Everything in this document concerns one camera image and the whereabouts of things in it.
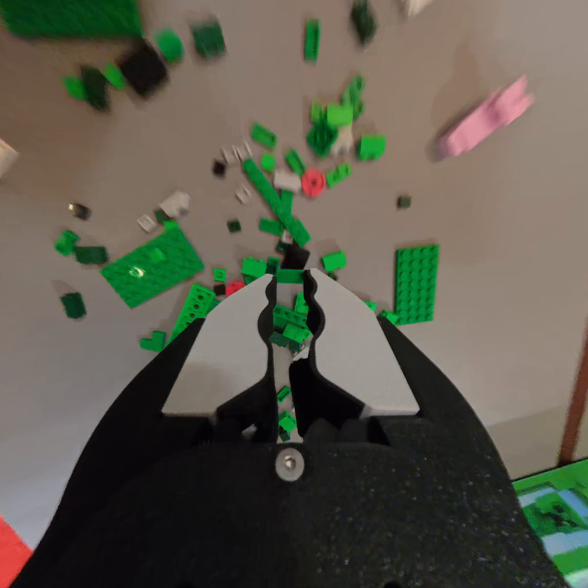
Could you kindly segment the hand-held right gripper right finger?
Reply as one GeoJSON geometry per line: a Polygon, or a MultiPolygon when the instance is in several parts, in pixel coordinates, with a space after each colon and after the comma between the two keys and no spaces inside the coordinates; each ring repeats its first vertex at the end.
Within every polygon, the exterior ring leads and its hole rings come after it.
{"type": "Polygon", "coordinates": [[[318,269],[304,279],[309,358],[319,378],[359,401],[364,415],[415,415],[417,401],[374,311],[318,269]]]}

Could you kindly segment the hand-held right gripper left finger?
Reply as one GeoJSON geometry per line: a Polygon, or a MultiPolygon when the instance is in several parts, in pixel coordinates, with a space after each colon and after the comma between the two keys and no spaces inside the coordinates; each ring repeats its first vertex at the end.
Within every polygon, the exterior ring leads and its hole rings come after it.
{"type": "Polygon", "coordinates": [[[194,320],[165,351],[185,355],[162,412],[212,416],[270,373],[267,332],[276,279],[263,275],[225,298],[205,319],[194,320]]]}

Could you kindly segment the green studded plate with tile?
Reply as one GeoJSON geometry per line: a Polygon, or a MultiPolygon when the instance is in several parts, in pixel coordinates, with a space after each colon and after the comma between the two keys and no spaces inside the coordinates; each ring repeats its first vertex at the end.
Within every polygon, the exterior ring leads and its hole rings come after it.
{"type": "Polygon", "coordinates": [[[100,270],[100,274],[129,308],[135,308],[203,269],[201,258],[179,223],[167,221],[159,236],[109,262],[100,270]],[[148,250],[153,247],[159,247],[165,252],[165,262],[150,264],[148,250]]]}

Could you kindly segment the grey desk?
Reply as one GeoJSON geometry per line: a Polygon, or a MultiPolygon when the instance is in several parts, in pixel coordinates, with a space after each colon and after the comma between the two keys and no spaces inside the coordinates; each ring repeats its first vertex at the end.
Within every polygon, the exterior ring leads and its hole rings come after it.
{"type": "Polygon", "coordinates": [[[339,281],[378,309],[393,302],[396,247],[440,245],[434,321],[404,332],[454,381],[511,477],[552,466],[587,319],[587,1],[435,1],[401,19],[372,1],[378,30],[357,46],[348,1],[142,1],[147,33],[173,27],[185,59],[146,101],[111,93],[102,115],[61,77],[128,45],[27,41],[1,27],[1,139],[20,157],[1,180],[1,515],[34,546],[93,428],[170,332],[191,283],[212,269],[240,277],[276,239],[259,230],[259,194],[235,197],[238,166],[212,173],[221,148],[253,122],[278,137],[277,159],[305,137],[312,100],[335,101],[358,72],[366,110],[356,133],[384,134],[376,162],[317,201],[295,199],[311,234],[309,264],[345,251],[339,281]],[[195,50],[192,25],[217,19],[226,54],[195,50]],[[320,19],[318,60],[303,57],[320,19]],[[473,151],[436,160],[435,139],[461,113],[528,77],[533,105],[473,151]],[[187,216],[159,204],[190,196],[187,216]],[[72,202],[92,210],[74,218],[72,202]],[[137,219],[158,222],[144,232],[137,219]],[[101,276],[109,262],[179,223],[204,269],[129,308],[101,276]],[[54,243],[63,230],[109,261],[82,265],[54,243]],[[80,292],[86,316],[60,297],[80,292]]]}

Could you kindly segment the plain green studded plate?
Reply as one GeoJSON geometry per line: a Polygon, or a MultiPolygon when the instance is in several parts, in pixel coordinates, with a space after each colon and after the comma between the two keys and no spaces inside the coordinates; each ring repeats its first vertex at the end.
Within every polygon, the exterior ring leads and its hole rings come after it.
{"type": "Polygon", "coordinates": [[[396,250],[394,314],[398,325],[434,320],[438,267],[438,244],[396,250]]]}

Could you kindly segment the black brown brick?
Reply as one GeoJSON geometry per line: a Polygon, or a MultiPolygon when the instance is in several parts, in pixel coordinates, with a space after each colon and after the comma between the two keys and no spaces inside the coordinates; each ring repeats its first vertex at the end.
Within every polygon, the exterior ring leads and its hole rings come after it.
{"type": "Polygon", "coordinates": [[[310,255],[311,253],[307,249],[293,242],[288,245],[281,263],[281,269],[304,270],[310,255]]]}

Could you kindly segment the long green plate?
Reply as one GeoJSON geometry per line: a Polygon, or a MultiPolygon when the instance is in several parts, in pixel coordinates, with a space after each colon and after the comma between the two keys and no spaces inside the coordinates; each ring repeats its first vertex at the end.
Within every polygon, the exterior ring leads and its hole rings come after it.
{"type": "Polygon", "coordinates": [[[309,243],[311,236],[305,225],[298,217],[291,213],[291,210],[288,209],[286,203],[278,195],[253,158],[247,158],[243,161],[242,170],[253,187],[260,193],[265,202],[267,202],[277,219],[280,220],[285,229],[290,233],[296,244],[299,247],[304,247],[309,243]]]}

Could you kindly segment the brown wooden bar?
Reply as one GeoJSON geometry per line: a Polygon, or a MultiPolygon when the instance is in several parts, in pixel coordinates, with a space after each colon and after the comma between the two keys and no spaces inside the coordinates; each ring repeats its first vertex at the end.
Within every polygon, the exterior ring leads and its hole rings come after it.
{"type": "Polygon", "coordinates": [[[557,466],[567,466],[574,461],[581,425],[587,406],[587,321],[584,325],[583,345],[576,373],[574,388],[564,424],[557,466]]]}

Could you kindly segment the printed brick set box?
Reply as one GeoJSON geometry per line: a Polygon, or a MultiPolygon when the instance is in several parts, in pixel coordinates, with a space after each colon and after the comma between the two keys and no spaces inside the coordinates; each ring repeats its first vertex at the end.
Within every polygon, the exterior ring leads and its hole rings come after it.
{"type": "Polygon", "coordinates": [[[528,523],[571,587],[587,587],[587,459],[513,482],[528,523]]]}

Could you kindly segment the large cream brick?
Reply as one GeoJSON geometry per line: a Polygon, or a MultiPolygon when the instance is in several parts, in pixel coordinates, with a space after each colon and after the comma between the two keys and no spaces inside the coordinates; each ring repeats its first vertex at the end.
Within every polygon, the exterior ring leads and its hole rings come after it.
{"type": "Polygon", "coordinates": [[[1,144],[1,160],[0,160],[0,177],[3,177],[19,159],[19,152],[11,147],[8,143],[0,140],[1,144]]]}

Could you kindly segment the dark green long brick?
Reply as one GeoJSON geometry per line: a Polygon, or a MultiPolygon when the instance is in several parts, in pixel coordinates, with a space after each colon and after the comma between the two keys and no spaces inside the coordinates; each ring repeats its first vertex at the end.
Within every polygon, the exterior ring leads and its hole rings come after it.
{"type": "Polygon", "coordinates": [[[96,111],[108,113],[111,102],[107,90],[107,78],[95,67],[81,65],[80,76],[84,88],[85,100],[96,111]]]}

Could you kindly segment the black square brick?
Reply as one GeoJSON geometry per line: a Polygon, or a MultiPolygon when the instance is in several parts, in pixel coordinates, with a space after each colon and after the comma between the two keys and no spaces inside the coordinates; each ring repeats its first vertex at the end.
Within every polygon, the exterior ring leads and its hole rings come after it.
{"type": "Polygon", "coordinates": [[[146,40],[136,42],[116,61],[123,78],[135,93],[147,99],[169,80],[168,68],[158,51],[146,40]]]}

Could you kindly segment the small green brick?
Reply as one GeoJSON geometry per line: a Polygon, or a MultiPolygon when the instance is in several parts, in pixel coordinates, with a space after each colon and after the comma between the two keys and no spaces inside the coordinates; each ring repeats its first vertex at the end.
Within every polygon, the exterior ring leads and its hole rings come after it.
{"type": "Polygon", "coordinates": [[[315,63],[318,60],[320,33],[320,19],[306,19],[303,57],[307,62],[315,63]]]}

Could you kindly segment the dark green tall brick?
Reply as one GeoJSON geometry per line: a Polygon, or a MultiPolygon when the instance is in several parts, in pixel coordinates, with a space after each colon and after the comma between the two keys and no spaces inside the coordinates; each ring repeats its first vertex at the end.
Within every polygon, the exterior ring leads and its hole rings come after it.
{"type": "Polygon", "coordinates": [[[376,15],[370,1],[354,1],[350,19],[360,46],[365,47],[373,40],[378,29],[376,15]]]}

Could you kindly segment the large green studded plate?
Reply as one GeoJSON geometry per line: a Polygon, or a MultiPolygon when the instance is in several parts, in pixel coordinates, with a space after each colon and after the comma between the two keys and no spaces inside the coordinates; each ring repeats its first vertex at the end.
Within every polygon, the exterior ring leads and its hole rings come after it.
{"type": "Polygon", "coordinates": [[[141,38],[136,1],[1,1],[7,30],[27,39],[141,38]]]}

